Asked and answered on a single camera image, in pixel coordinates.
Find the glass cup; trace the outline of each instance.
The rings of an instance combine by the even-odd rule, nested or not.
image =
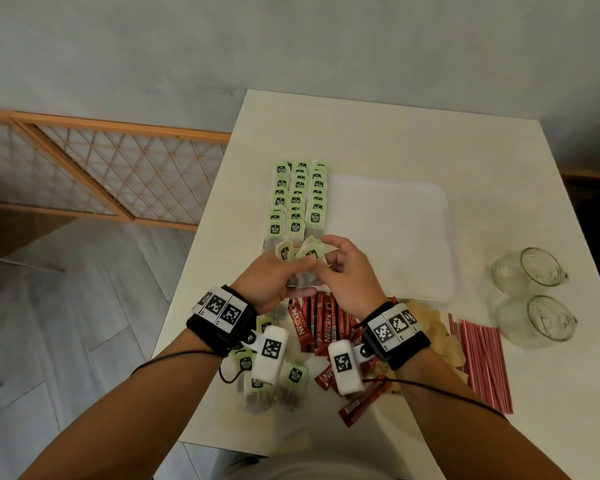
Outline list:
[[[491,266],[491,279],[503,293],[524,297],[569,281],[558,260],[540,248],[505,254]]]
[[[572,338],[578,320],[555,298],[508,298],[496,308],[498,329],[523,348],[548,347]]]

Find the concrete wall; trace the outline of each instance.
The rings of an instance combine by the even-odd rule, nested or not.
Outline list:
[[[540,118],[600,168],[600,0],[0,0],[1,108],[231,131],[247,88]]]

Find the forearm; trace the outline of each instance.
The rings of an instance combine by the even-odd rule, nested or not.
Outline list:
[[[184,350],[210,349],[184,330],[160,355]],[[150,479],[221,361],[213,355],[182,355],[137,371],[60,433],[21,479]]]
[[[407,361],[396,371],[396,377],[483,402],[431,348]],[[421,387],[403,385],[402,392],[448,480],[568,479],[496,414]]]

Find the black cable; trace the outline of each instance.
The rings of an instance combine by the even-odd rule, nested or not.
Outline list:
[[[475,399],[471,399],[471,398],[465,397],[463,395],[454,394],[453,392],[445,391],[444,389],[438,389],[437,387],[429,386],[427,384],[422,384],[420,382],[406,381],[406,380],[403,380],[403,379],[389,379],[389,378],[384,378],[384,379],[362,379],[362,382],[398,382],[400,384],[407,384],[409,386],[422,387],[423,389],[428,389],[430,391],[437,392],[437,393],[442,394],[442,395],[448,395],[449,397],[453,397],[454,399],[458,399],[459,401],[464,401],[465,403],[470,403],[470,404],[474,404],[476,406],[480,406],[481,408],[486,409],[487,411],[490,411],[490,412],[492,412],[492,413],[500,416],[505,421],[509,421],[504,416],[504,414],[502,414],[500,411],[497,411],[496,409],[493,409],[492,407],[487,406],[486,404],[482,404],[480,401],[476,401]]]
[[[160,357],[156,357],[154,359],[151,359],[150,361],[145,362],[144,364],[139,365],[138,367],[136,367],[134,369],[134,371],[131,372],[131,375],[133,376],[137,371],[139,371],[140,369],[144,369],[147,365],[151,365],[152,363],[160,362],[161,360],[168,359],[168,358],[171,358],[171,357],[177,357],[178,355],[188,355],[188,354],[205,354],[205,355],[213,355],[215,357],[220,357],[220,358],[224,358],[225,357],[224,355],[216,354],[215,352],[209,352],[208,350],[184,350],[184,351],[181,351],[181,352],[174,352],[172,354],[162,355]],[[242,373],[242,371],[238,372],[233,379],[231,379],[230,381],[228,381],[222,375],[222,369],[218,368],[218,374],[220,375],[220,379],[222,379],[222,382],[224,382],[225,384],[233,384],[234,382],[236,382],[236,380],[238,379],[238,377],[240,377],[241,373]]]

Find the wire mesh panel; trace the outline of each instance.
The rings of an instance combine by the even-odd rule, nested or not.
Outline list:
[[[5,123],[0,123],[0,202],[114,215]]]
[[[38,126],[134,217],[199,224],[224,156],[222,145]]]

